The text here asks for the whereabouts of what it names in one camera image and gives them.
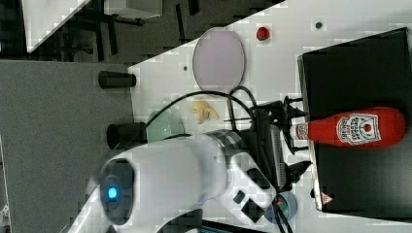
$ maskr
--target black cable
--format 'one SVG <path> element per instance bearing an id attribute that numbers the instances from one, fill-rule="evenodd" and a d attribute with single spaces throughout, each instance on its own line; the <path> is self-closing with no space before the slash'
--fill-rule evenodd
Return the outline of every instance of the black cable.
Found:
<path id="1" fill-rule="evenodd" d="M 281 233 L 286 233 L 283 226 L 282 226 L 282 224 L 281 224 L 281 220 L 278 217 L 278 211 L 280 209 L 278 204 L 277 203 L 272 204 L 272 207 L 273 207 L 273 214 L 275 215 L 276 223 L 278 224 L 279 230 L 281 231 Z"/>
<path id="2" fill-rule="evenodd" d="M 251 116 L 250 113 L 250 109 L 239 99 L 226 94 L 226 93 L 222 93 L 222 92 L 218 92 L 218 91 L 213 91 L 213 90 L 201 90 L 201 91 L 196 91 L 193 93 L 189 93 L 186 94 L 184 96 L 181 96 L 179 98 L 177 98 L 176 100 L 172 101 L 170 104 L 166 105 L 163 109 L 161 109 L 160 111 L 158 111 L 151 119 L 149 119 L 148 123 L 147 123 L 147 127 L 158 117 L 160 116 L 164 111 L 166 111 L 168 108 L 172 107 L 174 104 L 176 104 L 177 102 L 184 100 L 188 97 L 194 96 L 194 95 L 200 95 L 200 94 L 211 94 L 211 95 L 218 95 L 221 97 L 225 97 L 228 98 L 230 100 L 233 100 L 234 102 L 238 103 L 240 106 L 242 106 L 242 108 L 244 108 L 246 110 L 246 112 L 249 114 L 249 116 Z"/>
<path id="3" fill-rule="evenodd" d="M 272 207 L 273 207 L 273 212 L 275 213 L 276 223 L 278 223 L 279 230 L 280 230 L 282 233 L 286 233 L 286 232 L 285 232 L 285 229 L 283 228 L 283 226 L 282 226 L 282 224 L 281 224 L 281 222 L 280 222 L 280 219 L 279 219 L 279 218 L 281 218 L 282 221 L 286 224 L 286 226 L 287 226 L 287 228 L 288 228 L 288 232 L 289 232 L 289 233 L 293 233 L 292 228 L 291 228 L 291 226 L 289 225 L 288 219 L 285 217 L 285 215 L 283 214 L 281 208 L 278 206 L 277 200 L 278 200 L 279 197 L 280 197 L 280 195 L 278 194 L 278 195 L 276 196 L 276 198 L 273 199 L 273 201 L 272 201 Z"/>
<path id="4" fill-rule="evenodd" d="M 249 98 L 251 99 L 254 108 L 257 107 L 257 101 L 256 101 L 254 95 L 253 95 L 252 92 L 251 92 L 248 88 L 246 88 L 245 86 L 238 85 L 238 86 L 234 87 L 232 90 L 230 90 L 229 95 L 232 95 L 232 96 L 233 96 L 234 92 L 236 92 L 237 90 L 243 90 L 243 91 L 245 91 L 245 92 L 249 95 Z M 230 119 L 234 119 L 233 106 L 232 106 L 232 103 L 231 103 L 230 100 L 228 100 L 227 105 L 228 105 L 227 107 L 228 107 L 228 110 L 229 110 Z M 231 124 L 232 130 L 233 130 L 234 132 L 237 132 L 238 130 L 237 130 L 237 128 L 236 128 L 236 123 L 235 123 L 235 121 L 232 120 L 232 121 L 230 122 L 230 124 Z"/>
<path id="5" fill-rule="evenodd" d="M 254 105 L 254 108 L 258 106 L 257 100 L 255 99 L 254 94 L 253 94 L 248 88 L 246 88 L 246 87 L 243 86 L 243 85 L 238 85 L 238 86 L 234 87 L 234 88 L 230 91 L 229 95 L 233 95 L 234 92 L 236 92 L 236 91 L 238 91 L 238 90 L 243 90 L 243 91 L 245 91 L 245 92 L 249 95 L 249 98 L 251 99 L 252 104 Z"/>
<path id="6" fill-rule="evenodd" d="M 175 134 L 175 135 L 169 136 L 169 137 L 167 137 L 163 140 L 174 139 L 174 138 L 179 138 L 179 137 L 190 137 L 190 136 L 191 136 L 190 134 Z"/>

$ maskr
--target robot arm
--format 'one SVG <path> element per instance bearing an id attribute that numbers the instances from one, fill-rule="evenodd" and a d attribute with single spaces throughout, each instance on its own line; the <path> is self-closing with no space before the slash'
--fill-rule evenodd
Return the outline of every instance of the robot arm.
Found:
<path id="1" fill-rule="evenodd" d="M 104 215 L 100 202 L 100 186 L 94 189 L 68 233 L 106 233 L 111 222 Z"/>
<path id="2" fill-rule="evenodd" d="M 193 232 L 201 225 L 203 203 L 210 199 L 218 200 L 242 222 L 258 224 L 276 190 L 292 187 L 285 174 L 288 167 L 280 159 L 282 128 L 272 123 L 278 117 L 288 121 L 280 126 L 288 126 L 290 108 L 284 107 L 269 104 L 251 111 L 257 115 L 248 137 L 216 131 L 140 146 L 109 159 L 99 186 L 69 232 Z M 279 108 L 280 116 L 276 111 L 269 115 Z M 248 148 L 257 149 L 251 154 L 242 148 L 245 143 L 237 144 L 245 138 L 251 139 Z M 294 174 L 297 182 L 299 175 Z"/>

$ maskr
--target gray disc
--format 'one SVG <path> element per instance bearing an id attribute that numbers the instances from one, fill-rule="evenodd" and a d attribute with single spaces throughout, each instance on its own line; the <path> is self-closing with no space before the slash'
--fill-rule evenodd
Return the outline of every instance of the gray disc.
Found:
<path id="1" fill-rule="evenodd" d="M 242 82 L 245 53 L 238 36 L 224 28 L 205 32 L 193 53 L 193 74 L 202 90 L 229 93 Z"/>

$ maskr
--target black cylinder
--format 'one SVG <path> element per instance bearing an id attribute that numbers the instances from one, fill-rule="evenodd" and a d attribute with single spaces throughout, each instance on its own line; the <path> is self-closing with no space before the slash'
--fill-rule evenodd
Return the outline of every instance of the black cylinder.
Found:
<path id="1" fill-rule="evenodd" d="M 131 149 L 147 143 L 146 123 L 111 124 L 106 136 L 111 150 Z"/>
<path id="2" fill-rule="evenodd" d="M 136 85 L 136 76 L 133 74 L 101 71 L 99 73 L 99 85 L 104 89 L 133 87 Z"/>

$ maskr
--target white tabletop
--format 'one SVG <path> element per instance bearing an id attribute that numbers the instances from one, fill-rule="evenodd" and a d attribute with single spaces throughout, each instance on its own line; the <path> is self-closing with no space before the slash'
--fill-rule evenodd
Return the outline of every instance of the white tabletop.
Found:
<path id="1" fill-rule="evenodd" d="M 320 30 L 315 28 L 318 21 L 324 24 Z M 246 53 L 243 85 L 261 103 L 283 99 L 287 94 L 300 94 L 296 59 L 303 53 L 411 25 L 410 0 L 287 0 L 235 22 L 227 29 L 239 35 Z M 270 29 L 272 37 L 269 41 L 260 42 L 256 39 L 256 32 L 261 26 Z M 191 70 L 195 45 L 196 41 L 192 41 L 129 68 L 129 72 L 138 78 L 137 86 L 132 88 L 136 120 L 147 121 L 157 106 L 164 106 L 178 96 L 198 90 Z M 184 66 L 188 66 L 187 71 L 184 71 Z M 190 101 L 183 101 L 173 107 L 172 113 L 182 119 L 188 133 L 229 128 L 227 123 L 223 123 L 223 119 L 228 118 L 225 101 L 215 97 L 208 97 L 208 100 L 217 109 L 221 119 L 211 119 L 201 125 L 197 125 L 193 114 L 189 113 Z M 287 150 L 284 151 L 289 164 L 309 160 L 308 152 L 300 151 L 298 155 L 292 156 Z M 412 231 L 412 225 L 407 223 L 318 212 L 309 195 L 311 189 L 309 170 L 293 186 L 298 203 L 298 213 L 291 221 L 294 232 Z M 204 216 L 209 220 L 242 226 L 240 221 L 213 201 L 205 204 Z M 277 226 L 269 224 L 264 218 L 257 225 L 243 227 L 279 232 Z"/>
<path id="2" fill-rule="evenodd" d="M 90 0 L 21 0 L 27 51 L 38 48 Z"/>

